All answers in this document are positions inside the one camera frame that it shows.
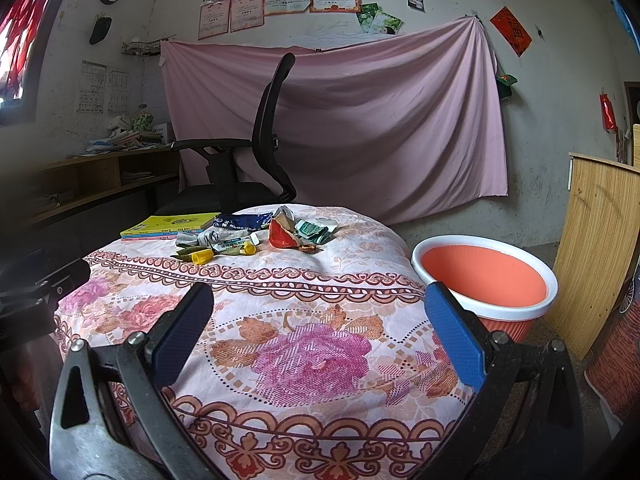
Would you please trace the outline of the yellow plastic cap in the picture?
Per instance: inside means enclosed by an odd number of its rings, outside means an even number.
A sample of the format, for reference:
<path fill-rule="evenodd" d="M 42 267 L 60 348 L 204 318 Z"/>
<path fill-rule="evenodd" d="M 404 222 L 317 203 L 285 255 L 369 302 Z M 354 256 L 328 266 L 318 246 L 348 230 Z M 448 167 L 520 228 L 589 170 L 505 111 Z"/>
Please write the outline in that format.
<path fill-rule="evenodd" d="M 215 253 L 211 249 L 201 249 L 197 252 L 192 252 L 190 255 L 191 262 L 197 266 L 204 266 L 215 258 Z"/>

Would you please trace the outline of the grey white wrapper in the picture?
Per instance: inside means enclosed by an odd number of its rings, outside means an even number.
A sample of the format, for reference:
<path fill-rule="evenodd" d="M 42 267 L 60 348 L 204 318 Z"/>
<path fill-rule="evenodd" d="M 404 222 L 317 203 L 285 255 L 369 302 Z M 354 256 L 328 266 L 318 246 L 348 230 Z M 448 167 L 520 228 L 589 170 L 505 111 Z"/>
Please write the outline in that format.
<path fill-rule="evenodd" d="M 179 233 L 176 238 L 176 246 L 180 248 L 201 247 L 216 249 L 224 244 L 231 244 L 239 240 L 250 238 L 247 230 L 230 230 L 212 226 L 201 233 Z"/>

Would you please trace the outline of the blue foil snack wrapper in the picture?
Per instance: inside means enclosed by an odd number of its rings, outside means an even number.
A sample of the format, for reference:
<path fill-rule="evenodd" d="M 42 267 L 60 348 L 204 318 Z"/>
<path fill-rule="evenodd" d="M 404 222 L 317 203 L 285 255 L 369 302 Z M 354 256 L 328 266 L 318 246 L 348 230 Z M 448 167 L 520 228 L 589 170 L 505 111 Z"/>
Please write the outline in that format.
<path fill-rule="evenodd" d="M 212 226 L 219 229 L 255 232 L 267 229 L 271 219 L 271 212 L 268 214 L 218 214 Z"/>

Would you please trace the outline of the red torn wrapper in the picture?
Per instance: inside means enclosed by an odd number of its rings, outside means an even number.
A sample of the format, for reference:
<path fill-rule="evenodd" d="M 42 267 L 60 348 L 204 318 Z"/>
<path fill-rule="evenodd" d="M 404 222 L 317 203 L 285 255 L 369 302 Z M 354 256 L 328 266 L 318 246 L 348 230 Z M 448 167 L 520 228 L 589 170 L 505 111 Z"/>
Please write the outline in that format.
<path fill-rule="evenodd" d="M 288 249 L 297 248 L 299 241 L 294 234 L 288 232 L 277 220 L 272 219 L 269 223 L 269 243 L 274 248 Z"/>

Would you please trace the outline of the green white packet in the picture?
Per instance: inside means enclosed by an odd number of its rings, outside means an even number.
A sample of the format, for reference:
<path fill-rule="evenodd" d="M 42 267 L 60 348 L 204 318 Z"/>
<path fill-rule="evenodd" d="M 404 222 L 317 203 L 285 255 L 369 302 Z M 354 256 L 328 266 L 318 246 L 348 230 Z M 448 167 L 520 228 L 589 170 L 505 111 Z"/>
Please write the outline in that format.
<path fill-rule="evenodd" d="M 337 223 L 331 219 L 299 220 L 296 222 L 295 232 L 305 242 L 324 245 L 332 238 L 337 228 Z"/>

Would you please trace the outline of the brown round snack piece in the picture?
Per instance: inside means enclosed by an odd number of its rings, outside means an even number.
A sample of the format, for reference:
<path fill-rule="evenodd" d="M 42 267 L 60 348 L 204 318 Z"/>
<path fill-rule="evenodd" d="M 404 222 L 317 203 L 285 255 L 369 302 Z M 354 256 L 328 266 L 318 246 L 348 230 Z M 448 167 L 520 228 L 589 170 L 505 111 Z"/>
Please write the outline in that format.
<path fill-rule="evenodd" d="M 314 244 L 299 245 L 298 249 L 301 252 L 306 252 L 306 254 L 314 254 L 315 252 L 318 252 L 318 247 Z"/>

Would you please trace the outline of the orange white trash basin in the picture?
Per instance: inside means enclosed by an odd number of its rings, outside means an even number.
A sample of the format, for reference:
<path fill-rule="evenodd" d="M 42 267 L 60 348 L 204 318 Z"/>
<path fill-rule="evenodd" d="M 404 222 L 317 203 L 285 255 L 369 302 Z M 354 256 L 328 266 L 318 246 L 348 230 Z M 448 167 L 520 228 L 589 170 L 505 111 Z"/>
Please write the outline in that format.
<path fill-rule="evenodd" d="M 439 235 L 413 248 L 423 283 L 441 282 L 491 332 L 522 342 L 552 307 L 559 285 L 540 259 L 510 244 L 471 235 Z"/>

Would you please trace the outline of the wooden desk shelf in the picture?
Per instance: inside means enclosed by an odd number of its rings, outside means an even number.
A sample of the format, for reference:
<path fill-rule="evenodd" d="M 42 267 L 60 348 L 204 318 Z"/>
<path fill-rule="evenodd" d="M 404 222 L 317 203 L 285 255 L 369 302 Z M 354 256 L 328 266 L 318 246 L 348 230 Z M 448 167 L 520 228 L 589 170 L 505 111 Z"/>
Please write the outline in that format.
<path fill-rule="evenodd" d="M 140 148 L 78 156 L 44 166 L 35 174 L 31 224 L 47 224 L 140 188 L 179 181 L 179 156 L 170 148 Z"/>

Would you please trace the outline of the yellow book stack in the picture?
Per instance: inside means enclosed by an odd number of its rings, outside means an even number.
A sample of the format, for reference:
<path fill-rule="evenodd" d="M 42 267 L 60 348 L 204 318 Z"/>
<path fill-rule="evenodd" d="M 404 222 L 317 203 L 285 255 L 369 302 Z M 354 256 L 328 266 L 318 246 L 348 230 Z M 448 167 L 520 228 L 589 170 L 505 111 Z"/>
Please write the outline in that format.
<path fill-rule="evenodd" d="M 176 216 L 151 216 L 120 233 L 128 238 L 177 236 L 180 233 L 198 234 L 209 228 L 218 217 L 218 212 L 210 214 L 177 214 Z"/>

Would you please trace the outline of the wooden cabinet board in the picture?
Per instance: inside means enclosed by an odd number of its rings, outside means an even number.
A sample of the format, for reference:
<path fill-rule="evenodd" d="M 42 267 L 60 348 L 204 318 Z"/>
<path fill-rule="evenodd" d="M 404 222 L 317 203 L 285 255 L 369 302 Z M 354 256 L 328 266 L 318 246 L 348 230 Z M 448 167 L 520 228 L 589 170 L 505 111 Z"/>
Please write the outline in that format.
<path fill-rule="evenodd" d="M 568 204 L 546 321 L 585 359 L 623 289 L 639 238 L 639 170 L 570 154 Z"/>

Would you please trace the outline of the pink hanging sheet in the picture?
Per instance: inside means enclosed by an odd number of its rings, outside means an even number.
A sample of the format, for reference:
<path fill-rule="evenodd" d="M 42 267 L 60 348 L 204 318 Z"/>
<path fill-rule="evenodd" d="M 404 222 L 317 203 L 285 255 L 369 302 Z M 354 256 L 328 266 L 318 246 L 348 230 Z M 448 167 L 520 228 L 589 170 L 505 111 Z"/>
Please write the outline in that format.
<path fill-rule="evenodd" d="M 475 18 L 294 56 L 274 132 L 300 202 L 396 224 L 508 195 L 495 55 Z M 160 57 L 179 140 L 246 139 L 284 50 L 168 41 Z"/>

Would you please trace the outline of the red hanging wall ornament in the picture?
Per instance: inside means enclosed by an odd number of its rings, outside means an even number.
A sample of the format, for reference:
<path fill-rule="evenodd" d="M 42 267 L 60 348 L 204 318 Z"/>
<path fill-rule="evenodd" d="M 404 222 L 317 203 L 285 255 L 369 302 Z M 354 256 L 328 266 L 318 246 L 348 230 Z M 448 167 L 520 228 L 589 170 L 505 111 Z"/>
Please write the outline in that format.
<path fill-rule="evenodd" d="M 615 118 L 615 110 L 614 110 L 613 104 L 606 93 L 601 93 L 599 98 L 600 98 L 603 128 L 605 128 L 607 132 L 616 132 L 617 122 Z"/>

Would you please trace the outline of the red paper wall sign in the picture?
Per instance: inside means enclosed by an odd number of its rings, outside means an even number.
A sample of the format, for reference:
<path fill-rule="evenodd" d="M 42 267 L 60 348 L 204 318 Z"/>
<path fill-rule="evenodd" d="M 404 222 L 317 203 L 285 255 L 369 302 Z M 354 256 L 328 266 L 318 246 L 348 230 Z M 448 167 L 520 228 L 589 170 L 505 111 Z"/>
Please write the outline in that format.
<path fill-rule="evenodd" d="M 519 58 L 533 41 L 524 26 L 506 6 L 500 9 L 490 22 Z"/>

